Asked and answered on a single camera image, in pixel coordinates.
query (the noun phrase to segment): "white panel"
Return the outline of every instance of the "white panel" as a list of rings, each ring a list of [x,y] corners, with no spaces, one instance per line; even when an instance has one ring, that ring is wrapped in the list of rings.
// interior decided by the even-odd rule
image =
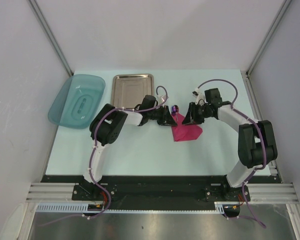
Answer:
[[[272,121],[279,170],[300,201],[300,0],[294,1],[252,73],[262,116]]]
[[[43,170],[66,77],[27,1],[0,1],[0,231]]]
[[[38,0],[72,70],[247,70],[283,0]]]

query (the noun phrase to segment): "white table surface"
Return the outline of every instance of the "white table surface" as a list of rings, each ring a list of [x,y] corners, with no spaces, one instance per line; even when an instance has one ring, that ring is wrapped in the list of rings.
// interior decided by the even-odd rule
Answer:
[[[238,69],[199,70],[108,70],[76,71],[75,74],[96,75],[106,86],[97,113],[110,103],[113,78],[119,74],[152,74],[154,87],[163,85],[169,99],[167,105],[178,105],[186,115],[189,102],[194,102],[192,91],[204,81],[225,79],[236,85],[239,96],[235,106],[253,116],[241,73]],[[211,82],[201,92],[219,88],[224,101],[232,101],[234,89],[225,82]],[[125,125],[110,147],[103,168],[104,175],[131,176],[210,176],[226,175],[238,158],[238,134],[225,123],[214,118],[201,124],[201,136],[194,141],[174,142],[171,127],[149,121],[142,127]],[[82,175],[87,171],[92,151],[89,128],[58,128],[46,175]],[[269,176],[269,168],[256,173]]]

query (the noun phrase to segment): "metal extrusion frame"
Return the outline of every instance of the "metal extrusion frame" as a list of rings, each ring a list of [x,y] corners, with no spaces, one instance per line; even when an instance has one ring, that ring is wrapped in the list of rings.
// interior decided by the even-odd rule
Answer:
[[[278,26],[280,25],[280,23],[283,20],[283,17],[285,16],[287,10],[289,9],[291,3],[293,0],[284,0],[284,2],[282,3],[279,11],[277,12],[268,32],[266,33],[259,49],[257,50],[251,64],[249,65],[246,73],[248,76],[251,75],[251,73],[253,72],[256,64],[258,63],[259,59],[261,58],[261,56],[263,55],[263,53],[265,52],[268,44],[270,43],[271,39],[273,38],[276,30],[278,29]]]
[[[73,201],[74,183],[33,183],[30,187],[27,203],[94,203],[102,201]],[[248,184],[251,204],[298,204],[298,198],[292,183]]]
[[[67,61],[64,53],[62,52],[61,47],[59,46],[56,37],[54,36],[53,32],[51,31],[50,26],[44,16],[43,12],[41,11],[37,1],[36,0],[28,0],[28,2],[30,4],[30,7],[31,7],[34,15],[38,19],[38,22],[41,25],[44,33],[46,34],[49,42],[51,43],[51,46],[53,47],[56,55],[60,59],[65,71],[68,73],[69,77],[71,77],[74,73],[71,71],[68,61]]]
[[[262,113],[259,108],[255,92],[252,88],[250,78],[248,77],[247,73],[244,71],[241,71],[241,76],[242,76],[243,84],[245,86],[245,90],[248,95],[248,99],[249,99],[249,102],[250,102],[250,105],[252,108],[253,116],[259,120],[263,120]]]
[[[27,209],[18,240],[29,237],[35,212],[84,213],[88,204],[102,204],[102,201],[73,201],[74,183],[32,183],[27,199]],[[292,183],[248,184],[251,204],[286,204],[291,223],[300,240],[300,205]],[[209,211],[137,211],[108,210],[106,213],[123,214],[222,214],[222,204],[237,202],[215,202],[215,210]]]

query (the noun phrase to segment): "robotic arm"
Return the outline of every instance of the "robotic arm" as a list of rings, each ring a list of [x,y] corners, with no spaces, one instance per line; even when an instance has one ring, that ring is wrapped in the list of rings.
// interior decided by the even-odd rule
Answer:
[[[228,187],[238,188],[256,168],[263,165],[263,150],[258,139],[257,129],[254,124],[234,111],[229,101],[222,100],[218,88],[206,90],[204,95],[196,88],[193,94],[196,102],[190,102],[188,112],[182,122],[183,125],[202,124],[206,118],[215,118],[238,132],[239,161],[226,175]],[[266,164],[268,164],[278,156],[272,124],[267,120],[253,119],[253,121],[261,131],[266,152]]]
[[[105,118],[105,121],[101,122],[102,118],[107,113],[115,109],[114,106],[106,104],[95,117],[89,130],[91,132],[92,140],[95,141],[96,127],[101,122],[96,133],[96,146],[94,146],[94,148],[96,148],[95,153],[91,156],[93,158],[91,160],[91,172],[96,182],[102,178],[102,169],[109,145],[117,140],[124,125],[143,126],[148,120],[156,120],[158,125],[161,126],[178,125],[171,116],[168,106],[163,105],[153,110],[144,111],[154,108],[156,103],[158,103],[156,97],[146,95],[143,98],[142,103],[138,104],[135,109],[115,110]],[[89,171],[86,171],[86,173],[83,174],[83,177],[88,182],[93,183]]]

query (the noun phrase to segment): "metal floor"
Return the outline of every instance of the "metal floor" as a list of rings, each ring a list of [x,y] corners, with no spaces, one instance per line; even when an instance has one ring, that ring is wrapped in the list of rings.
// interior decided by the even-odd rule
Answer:
[[[263,229],[247,219],[220,214],[107,213],[96,219],[71,217],[38,226],[70,213],[37,212],[29,240],[295,240],[286,205],[254,205]],[[249,215],[246,206],[241,215]]]

